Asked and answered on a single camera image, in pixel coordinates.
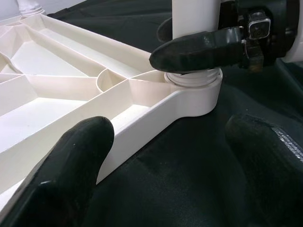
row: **white plastic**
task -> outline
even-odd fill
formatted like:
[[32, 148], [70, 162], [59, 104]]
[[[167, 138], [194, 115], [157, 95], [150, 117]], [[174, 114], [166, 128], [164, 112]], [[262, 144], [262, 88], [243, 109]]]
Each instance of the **white plastic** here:
[[[173, 38], [218, 28], [221, 0], [172, 0]], [[169, 81], [185, 87], [199, 87], [213, 82], [220, 69], [193, 74], [167, 73]]]
[[44, 15], [11, 25], [0, 36], [0, 205], [81, 120], [101, 115], [115, 129], [98, 183], [176, 119], [214, 109], [221, 72], [180, 87], [149, 56]]
[[300, 0], [300, 18], [297, 37], [292, 48], [282, 60], [285, 62], [303, 61], [303, 0]]
[[22, 16], [28, 17], [38, 13], [45, 13], [44, 9], [35, 0], [17, 0]]

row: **white plastic chair base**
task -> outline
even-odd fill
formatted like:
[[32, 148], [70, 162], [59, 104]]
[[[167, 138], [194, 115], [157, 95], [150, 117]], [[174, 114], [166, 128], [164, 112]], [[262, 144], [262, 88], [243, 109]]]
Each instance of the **white plastic chair base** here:
[[221, 71], [208, 85], [179, 87], [149, 56], [44, 15], [0, 26], [0, 209], [81, 120], [104, 116], [115, 129], [98, 183], [175, 120], [215, 108]]

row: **gloved finger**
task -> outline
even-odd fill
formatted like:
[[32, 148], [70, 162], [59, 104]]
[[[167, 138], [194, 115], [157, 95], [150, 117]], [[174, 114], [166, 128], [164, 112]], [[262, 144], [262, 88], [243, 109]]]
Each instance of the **gloved finger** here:
[[151, 54], [150, 63], [160, 71], [185, 74], [233, 65], [242, 56], [240, 29], [232, 27], [169, 41]]
[[247, 179], [249, 203], [269, 226], [302, 226], [303, 149], [262, 119], [233, 116], [227, 141]]
[[157, 30], [157, 38], [159, 41], [166, 43], [172, 40], [172, 17], [165, 20]]
[[104, 117], [64, 133], [1, 211], [0, 226], [80, 226], [113, 141], [113, 126]]

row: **white cylinder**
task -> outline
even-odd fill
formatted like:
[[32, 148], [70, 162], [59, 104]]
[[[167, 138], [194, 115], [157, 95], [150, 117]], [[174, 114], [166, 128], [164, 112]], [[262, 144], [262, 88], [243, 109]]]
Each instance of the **white cylinder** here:
[[221, 0], [172, 0], [173, 38], [218, 29]]
[[17, 2], [19, 5], [19, 11], [24, 17], [28, 17], [38, 13], [45, 14], [45, 11], [35, 0], [17, 0]]
[[[173, 38], [217, 30], [220, 4], [221, 0], [172, 0]], [[219, 73], [220, 69], [213, 69], [186, 75], [167, 73], [166, 77], [180, 86], [199, 87], [215, 81]]]

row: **black fabric surface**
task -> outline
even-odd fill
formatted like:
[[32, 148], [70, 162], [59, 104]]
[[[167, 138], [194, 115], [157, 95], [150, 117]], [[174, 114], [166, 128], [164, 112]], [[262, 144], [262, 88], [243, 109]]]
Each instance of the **black fabric surface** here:
[[[171, 0], [87, 0], [51, 16], [151, 52], [160, 45], [158, 26], [171, 17]], [[224, 68], [217, 107], [177, 120], [101, 182], [83, 226], [249, 226], [246, 179], [225, 125], [234, 114], [251, 114], [302, 145], [302, 74], [281, 61], [260, 74]]]

